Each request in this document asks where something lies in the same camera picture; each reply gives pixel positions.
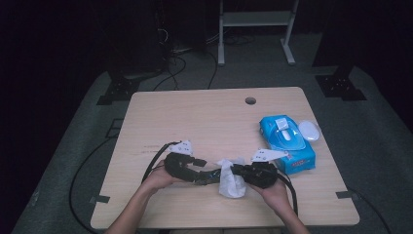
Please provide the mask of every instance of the hand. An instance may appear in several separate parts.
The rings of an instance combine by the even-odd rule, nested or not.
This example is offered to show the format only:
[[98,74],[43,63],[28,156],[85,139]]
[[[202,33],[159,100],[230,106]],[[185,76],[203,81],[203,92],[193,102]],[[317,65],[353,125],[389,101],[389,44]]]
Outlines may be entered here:
[[252,184],[249,186],[264,198],[265,203],[282,219],[291,234],[310,233],[289,205],[285,184],[280,179],[277,179],[273,186],[265,189]]
[[265,189],[252,184],[249,186],[264,198],[265,203],[267,203],[278,216],[293,211],[288,201],[285,184],[280,179],[277,179],[273,186]]
[[147,177],[141,187],[149,189],[152,193],[156,193],[159,189],[165,188],[175,182],[183,182],[184,180],[172,177],[164,167],[164,160],[161,160],[152,173]]

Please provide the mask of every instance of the black cable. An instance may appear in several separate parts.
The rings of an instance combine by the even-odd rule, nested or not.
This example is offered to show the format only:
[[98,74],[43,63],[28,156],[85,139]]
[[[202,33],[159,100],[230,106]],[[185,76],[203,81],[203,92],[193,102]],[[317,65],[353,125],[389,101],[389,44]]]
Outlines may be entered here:
[[95,232],[91,227],[87,226],[85,223],[82,222],[82,220],[76,215],[74,208],[73,208],[73,204],[72,204],[72,192],[73,192],[73,186],[75,184],[76,178],[78,176],[78,173],[82,170],[83,166],[85,166],[86,162],[88,162],[88,160],[92,157],[92,155],[94,155],[95,152],[97,152],[97,150],[103,146],[105,143],[107,143],[109,140],[113,139],[113,138],[117,138],[118,135],[114,135],[114,136],[110,136],[107,138],[107,140],[105,140],[104,142],[102,142],[100,145],[98,145],[89,155],[88,157],[86,157],[86,159],[82,162],[82,164],[80,165],[80,167],[78,168],[78,170],[76,171],[75,176],[72,179],[72,182],[70,184],[70,189],[69,189],[69,207],[70,207],[70,211],[72,212],[73,216],[75,217],[76,221],[86,230],[88,230],[90,233],[96,234],[97,232]]
[[352,192],[356,193],[356,195],[361,198],[361,200],[363,200],[375,213],[376,215],[380,218],[380,220],[382,221],[383,225],[385,226],[387,232],[389,234],[392,233],[392,230],[390,229],[389,225],[386,223],[385,219],[383,218],[383,216],[380,214],[380,212],[373,206],[373,204],[371,204],[361,193],[359,193],[358,191],[356,191],[355,189],[347,186],[347,188],[349,190],[351,190]]
[[247,36],[228,36],[225,38],[225,45],[226,46],[233,46],[233,47],[240,47],[249,43],[252,43],[255,41],[254,36],[250,36],[251,39],[248,39]]
[[298,216],[298,203],[297,203],[297,194],[295,192],[294,187],[292,186],[291,181],[289,181],[289,178],[286,179],[284,176],[280,175],[278,176],[280,180],[282,180],[283,183],[289,188],[291,191],[291,197],[292,197],[292,208],[294,209],[295,214]]
[[179,90],[178,82],[176,81],[175,75],[172,74],[172,72],[170,72],[169,66],[168,66],[167,70],[168,70],[169,75],[172,77],[173,82],[175,83],[175,90]]
[[215,56],[211,52],[208,52],[208,54],[210,54],[210,56],[213,58],[213,61],[215,63],[215,69],[213,70],[212,77],[210,78],[209,84],[207,85],[207,88],[206,88],[207,90],[210,89],[210,85],[212,84],[212,81],[216,75],[216,71],[218,70],[218,61],[216,60]]
[[142,182],[145,181],[145,179],[149,176],[149,174],[151,174],[151,172],[154,170],[153,166],[158,160],[158,158],[161,156],[161,154],[164,153],[164,151],[171,145],[178,144],[178,143],[179,142],[170,142],[162,146],[162,148],[158,151],[158,153],[155,154],[154,158],[152,159],[152,161],[149,163],[148,167],[146,168],[146,172],[143,175]]
[[155,88],[154,88],[152,91],[155,91],[156,89],[158,89],[158,87],[159,87],[160,85],[162,85],[162,83],[166,82],[168,79],[170,79],[170,78],[172,78],[172,77],[174,78],[175,75],[181,73],[181,72],[185,69],[185,67],[186,67],[186,61],[185,61],[183,58],[180,58],[180,57],[176,57],[176,59],[180,59],[181,61],[183,61],[183,67],[182,67],[180,70],[178,70],[176,73],[172,74],[171,76],[165,78],[165,79],[162,80],[160,83],[158,83],[158,85],[156,85]]

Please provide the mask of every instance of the table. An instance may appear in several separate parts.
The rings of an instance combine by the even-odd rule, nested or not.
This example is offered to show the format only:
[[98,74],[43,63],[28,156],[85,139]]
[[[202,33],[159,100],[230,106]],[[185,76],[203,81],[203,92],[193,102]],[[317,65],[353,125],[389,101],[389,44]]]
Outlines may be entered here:
[[[246,98],[256,103],[248,104]],[[266,147],[259,121],[278,114],[317,122],[304,92],[296,87],[134,94],[100,191],[110,199],[96,203],[92,227],[104,229],[114,221],[164,144],[189,139],[196,158],[217,162],[241,156],[250,163],[253,153]],[[352,199],[337,198],[336,192],[347,188],[322,133],[312,146],[317,167],[290,177],[301,220],[306,225],[357,224]],[[173,184],[155,194],[140,222],[141,228],[271,226],[283,224],[251,188],[244,197],[230,199],[218,193],[218,184],[191,183]]]
[[225,64],[224,27],[226,26],[286,26],[285,37],[281,39],[282,49],[289,65],[295,64],[294,56],[289,48],[292,26],[297,15],[299,0],[294,0],[291,11],[271,12],[224,12],[224,0],[219,8],[219,42],[218,64]]

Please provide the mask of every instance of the blue wet wipes package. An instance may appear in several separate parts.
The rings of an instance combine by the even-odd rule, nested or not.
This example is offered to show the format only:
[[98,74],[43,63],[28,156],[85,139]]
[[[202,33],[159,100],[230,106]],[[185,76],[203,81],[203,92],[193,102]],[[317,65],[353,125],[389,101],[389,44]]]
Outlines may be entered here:
[[267,116],[260,121],[261,134],[272,150],[286,150],[288,156],[276,160],[287,175],[316,167],[316,153],[303,138],[297,124],[287,115]]

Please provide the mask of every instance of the floor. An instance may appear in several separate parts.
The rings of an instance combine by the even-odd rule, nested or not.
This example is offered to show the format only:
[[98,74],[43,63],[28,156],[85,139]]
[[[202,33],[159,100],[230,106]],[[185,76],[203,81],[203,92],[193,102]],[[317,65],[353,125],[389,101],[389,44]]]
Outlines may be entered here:
[[[310,231],[365,234],[390,233],[390,229],[393,233],[410,233],[413,136],[373,79],[357,67],[349,78],[366,100],[324,96],[316,76],[330,75],[336,67],[312,67],[320,37],[292,36],[293,66],[283,55],[282,35],[248,37],[250,43],[226,46],[224,66],[216,66],[217,47],[211,44],[207,53],[189,52],[169,61],[176,82],[167,79],[170,74],[165,71],[141,82],[138,90],[301,87],[345,183],[356,192],[354,202],[360,215],[355,226],[309,227]],[[92,230],[89,221],[116,144],[116,138],[106,136],[119,132],[129,104],[117,100],[97,105],[109,84],[107,72],[96,77],[13,233],[101,232]]]

